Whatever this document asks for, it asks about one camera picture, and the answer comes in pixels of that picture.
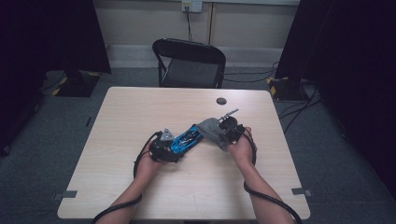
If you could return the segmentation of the person's left hand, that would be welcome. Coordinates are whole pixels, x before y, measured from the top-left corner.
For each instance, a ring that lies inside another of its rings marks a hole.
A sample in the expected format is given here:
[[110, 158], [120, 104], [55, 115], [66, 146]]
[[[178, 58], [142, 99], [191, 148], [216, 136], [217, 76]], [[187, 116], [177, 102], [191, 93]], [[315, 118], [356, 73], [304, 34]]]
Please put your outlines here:
[[151, 180], [158, 171], [165, 166], [165, 162], [154, 161], [148, 152], [145, 152], [137, 165], [136, 178]]

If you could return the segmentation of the black curtain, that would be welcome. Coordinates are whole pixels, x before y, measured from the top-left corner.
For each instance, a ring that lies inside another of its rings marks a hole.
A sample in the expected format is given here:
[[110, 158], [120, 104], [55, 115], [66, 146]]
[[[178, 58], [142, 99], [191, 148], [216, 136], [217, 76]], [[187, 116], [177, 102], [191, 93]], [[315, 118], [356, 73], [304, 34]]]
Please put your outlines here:
[[93, 0], [0, 0], [0, 156], [53, 70], [111, 72]]
[[300, 0], [276, 75], [318, 83], [396, 200], [396, 0]]

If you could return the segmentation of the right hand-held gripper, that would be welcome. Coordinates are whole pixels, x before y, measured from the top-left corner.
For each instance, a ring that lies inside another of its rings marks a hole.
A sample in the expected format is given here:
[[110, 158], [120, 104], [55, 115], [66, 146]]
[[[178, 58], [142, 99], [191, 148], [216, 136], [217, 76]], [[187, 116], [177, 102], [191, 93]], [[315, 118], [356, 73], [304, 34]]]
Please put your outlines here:
[[236, 143], [245, 132], [245, 127], [239, 124], [237, 119], [233, 117], [233, 114], [237, 111], [238, 108], [226, 113], [220, 118], [219, 127], [230, 144]]

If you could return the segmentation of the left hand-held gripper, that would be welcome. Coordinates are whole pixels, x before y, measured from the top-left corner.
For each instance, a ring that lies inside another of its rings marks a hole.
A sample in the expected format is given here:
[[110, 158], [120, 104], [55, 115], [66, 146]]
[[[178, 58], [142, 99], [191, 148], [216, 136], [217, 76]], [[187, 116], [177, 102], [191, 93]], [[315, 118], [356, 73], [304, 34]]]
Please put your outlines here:
[[149, 146], [151, 158], [154, 161], [178, 162], [179, 156], [171, 148], [174, 140], [175, 136], [169, 129], [158, 132]]

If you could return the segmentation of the black folding chair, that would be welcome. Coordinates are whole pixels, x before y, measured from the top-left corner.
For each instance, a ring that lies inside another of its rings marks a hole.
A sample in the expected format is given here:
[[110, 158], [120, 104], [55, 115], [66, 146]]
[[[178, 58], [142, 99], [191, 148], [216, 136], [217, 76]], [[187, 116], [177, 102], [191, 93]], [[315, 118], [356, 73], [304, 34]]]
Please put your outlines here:
[[158, 60], [159, 86], [219, 89], [226, 57], [211, 45], [174, 38], [152, 44]]

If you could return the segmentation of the grey towel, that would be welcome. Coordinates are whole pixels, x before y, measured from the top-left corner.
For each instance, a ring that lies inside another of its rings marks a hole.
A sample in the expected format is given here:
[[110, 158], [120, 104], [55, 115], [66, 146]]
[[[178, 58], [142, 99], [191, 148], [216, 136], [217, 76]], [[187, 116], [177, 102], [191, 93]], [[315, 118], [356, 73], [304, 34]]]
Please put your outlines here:
[[220, 128], [220, 121], [215, 118], [205, 119], [197, 124], [198, 133], [206, 140], [216, 144], [221, 150], [227, 152], [230, 145], [230, 139], [226, 131]]

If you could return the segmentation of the black stand base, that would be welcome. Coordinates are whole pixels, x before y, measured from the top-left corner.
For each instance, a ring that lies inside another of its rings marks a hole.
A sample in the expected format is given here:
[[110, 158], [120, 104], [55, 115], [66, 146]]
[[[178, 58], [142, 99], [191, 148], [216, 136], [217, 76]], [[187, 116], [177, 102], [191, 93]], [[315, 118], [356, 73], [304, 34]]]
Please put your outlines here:
[[89, 98], [92, 95], [100, 77], [100, 74], [94, 72], [66, 70], [65, 78], [61, 80], [52, 95], [60, 97]]
[[301, 83], [293, 82], [288, 77], [266, 79], [269, 92], [278, 101], [304, 101], [308, 95]]

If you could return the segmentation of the wall conduit pipe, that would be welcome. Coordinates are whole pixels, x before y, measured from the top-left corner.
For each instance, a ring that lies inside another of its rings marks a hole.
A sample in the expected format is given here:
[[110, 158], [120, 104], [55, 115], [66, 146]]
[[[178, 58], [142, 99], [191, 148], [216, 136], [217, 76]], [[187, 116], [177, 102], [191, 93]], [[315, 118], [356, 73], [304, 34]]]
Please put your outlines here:
[[210, 3], [208, 8], [208, 31], [207, 31], [207, 43], [212, 44], [212, 30], [213, 30], [213, 20], [216, 13], [215, 3]]

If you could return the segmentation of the blue toy car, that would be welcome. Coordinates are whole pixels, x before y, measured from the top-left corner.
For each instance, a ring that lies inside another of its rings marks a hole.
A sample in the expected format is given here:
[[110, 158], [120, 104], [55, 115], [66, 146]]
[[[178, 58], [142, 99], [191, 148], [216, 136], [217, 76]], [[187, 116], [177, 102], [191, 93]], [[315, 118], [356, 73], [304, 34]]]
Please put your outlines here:
[[186, 132], [175, 138], [171, 144], [171, 151], [177, 155], [184, 155], [191, 148], [199, 144], [204, 137], [199, 133], [197, 125], [193, 124]]

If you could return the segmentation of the grey tape strip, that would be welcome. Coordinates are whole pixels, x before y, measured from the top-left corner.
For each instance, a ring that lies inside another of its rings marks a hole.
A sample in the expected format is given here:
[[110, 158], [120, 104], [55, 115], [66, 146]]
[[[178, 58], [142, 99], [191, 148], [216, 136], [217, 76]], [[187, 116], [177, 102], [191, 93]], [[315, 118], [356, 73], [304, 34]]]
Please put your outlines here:
[[311, 197], [312, 191], [310, 189], [304, 189], [304, 188], [295, 188], [291, 189], [293, 195], [304, 195], [305, 197]]
[[63, 198], [75, 198], [77, 196], [76, 190], [65, 190], [63, 192], [58, 192], [53, 195], [53, 200], [61, 201]]

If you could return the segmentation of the white wall socket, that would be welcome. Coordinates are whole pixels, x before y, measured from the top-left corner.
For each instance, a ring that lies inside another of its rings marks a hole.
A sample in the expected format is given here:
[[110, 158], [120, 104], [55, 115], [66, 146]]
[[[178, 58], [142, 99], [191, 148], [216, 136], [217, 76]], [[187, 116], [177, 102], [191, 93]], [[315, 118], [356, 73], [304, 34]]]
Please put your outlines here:
[[181, 10], [183, 12], [201, 13], [203, 2], [201, 0], [183, 0], [181, 2]]

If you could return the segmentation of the person's right hand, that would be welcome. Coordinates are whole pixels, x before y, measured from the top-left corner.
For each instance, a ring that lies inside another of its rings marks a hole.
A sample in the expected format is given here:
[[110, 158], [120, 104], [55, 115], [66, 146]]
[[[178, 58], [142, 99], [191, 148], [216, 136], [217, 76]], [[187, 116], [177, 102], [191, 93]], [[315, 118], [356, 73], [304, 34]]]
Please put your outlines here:
[[242, 170], [245, 166], [252, 165], [252, 146], [251, 146], [251, 128], [246, 127], [245, 132], [239, 140], [228, 147], [230, 155], [234, 159], [236, 166]]

